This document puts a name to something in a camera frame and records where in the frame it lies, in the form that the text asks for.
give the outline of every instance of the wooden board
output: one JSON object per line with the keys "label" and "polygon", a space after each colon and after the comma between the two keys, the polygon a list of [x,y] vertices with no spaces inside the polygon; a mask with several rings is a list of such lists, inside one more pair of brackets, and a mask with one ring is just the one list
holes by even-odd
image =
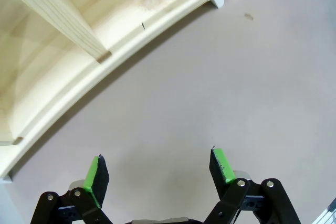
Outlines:
{"label": "wooden board", "polygon": [[22,1],[93,57],[107,52],[70,0]]}
{"label": "wooden board", "polygon": [[62,8],[73,4],[65,19],[78,14],[112,56],[87,53],[45,17],[47,7],[24,1],[0,0],[0,136],[15,143],[0,146],[0,178],[88,90],[208,0],[65,0]]}

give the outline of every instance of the green gripper pad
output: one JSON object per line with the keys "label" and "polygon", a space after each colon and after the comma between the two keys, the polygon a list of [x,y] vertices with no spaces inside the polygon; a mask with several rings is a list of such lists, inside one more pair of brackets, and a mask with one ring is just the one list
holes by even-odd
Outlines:
{"label": "green gripper pad", "polygon": [[209,169],[221,199],[226,186],[236,179],[222,149],[211,149]]}
{"label": "green gripper pad", "polygon": [[95,156],[83,183],[83,189],[92,196],[99,208],[102,207],[109,179],[104,157]]}

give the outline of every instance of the floor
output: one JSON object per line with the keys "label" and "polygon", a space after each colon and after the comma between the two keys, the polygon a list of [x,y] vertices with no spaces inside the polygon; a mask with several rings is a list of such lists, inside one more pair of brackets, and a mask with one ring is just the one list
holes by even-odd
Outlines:
{"label": "floor", "polygon": [[[210,149],[253,180],[281,180],[302,223],[336,195],[336,0],[206,4],[140,50],[70,109],[6,188],[29,223],[103,154],[113,223],[188,216],[218,201]],[[244,213],[238,224],[257,223]]]}

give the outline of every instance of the screw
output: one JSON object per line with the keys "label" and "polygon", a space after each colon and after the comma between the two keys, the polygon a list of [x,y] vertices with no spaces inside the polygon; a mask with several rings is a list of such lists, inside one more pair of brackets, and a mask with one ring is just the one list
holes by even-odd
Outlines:
{"label": "screw", "polygon": [[245,182],[243,180],[240,180],[237,182],[237,185],[240,186],[240,187],[243,187],[245,186]]}
{"label": "screw", "polygon": [[272,182],[272,181],[267,181],[267,183],[266,183],[266,185],[268,186],[268,187],[273,187],[274,186],[274,183]]}

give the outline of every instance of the curved wooden panel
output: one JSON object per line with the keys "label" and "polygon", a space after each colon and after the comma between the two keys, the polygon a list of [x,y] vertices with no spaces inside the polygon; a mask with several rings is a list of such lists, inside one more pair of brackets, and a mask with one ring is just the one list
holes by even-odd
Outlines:
{"label": "curved wooden panel", "polygon": [[93,86],[209,0],[69,1],[112,55],[90,55],[29,1],[0,0],[0,178]]}

